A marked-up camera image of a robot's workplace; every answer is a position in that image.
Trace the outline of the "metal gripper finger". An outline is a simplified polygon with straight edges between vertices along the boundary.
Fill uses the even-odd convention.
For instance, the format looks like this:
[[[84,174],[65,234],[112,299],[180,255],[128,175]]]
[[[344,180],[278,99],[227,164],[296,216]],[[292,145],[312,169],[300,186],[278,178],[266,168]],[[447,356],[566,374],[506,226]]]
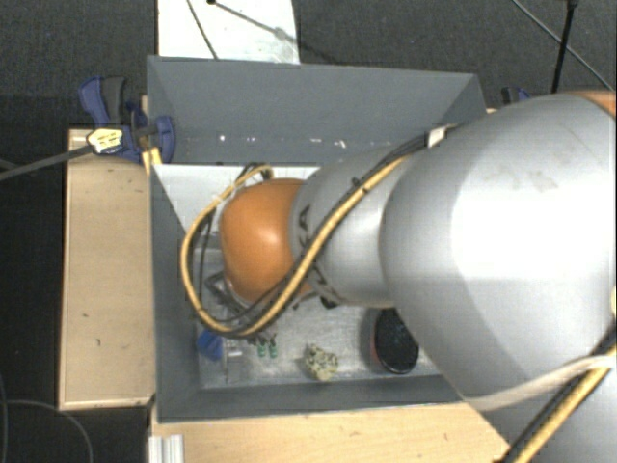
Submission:
[[[225,349],[225,378],[227,384],[238,384],[243,378],[243,351],[231,343]]]

